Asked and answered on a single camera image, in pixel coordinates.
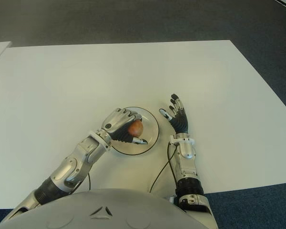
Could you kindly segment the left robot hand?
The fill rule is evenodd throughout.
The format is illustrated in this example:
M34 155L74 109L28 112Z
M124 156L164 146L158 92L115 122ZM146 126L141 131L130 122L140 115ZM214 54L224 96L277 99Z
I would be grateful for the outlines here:
M135 121L141 120L142 116L137 112L125 108L117 108L105 118L101 129L104 130L112 140L137 145L146 145L148 142L145 139L135 137L128 132L128 128Z

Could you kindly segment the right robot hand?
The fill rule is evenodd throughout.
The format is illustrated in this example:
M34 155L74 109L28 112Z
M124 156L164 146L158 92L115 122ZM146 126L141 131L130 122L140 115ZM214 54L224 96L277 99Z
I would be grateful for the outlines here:
M173 104L169 106L173 115L163 108L159 109L159 113L170 123L176 134L187 134L188 119L181 99L176 94L172 94L170 102Z

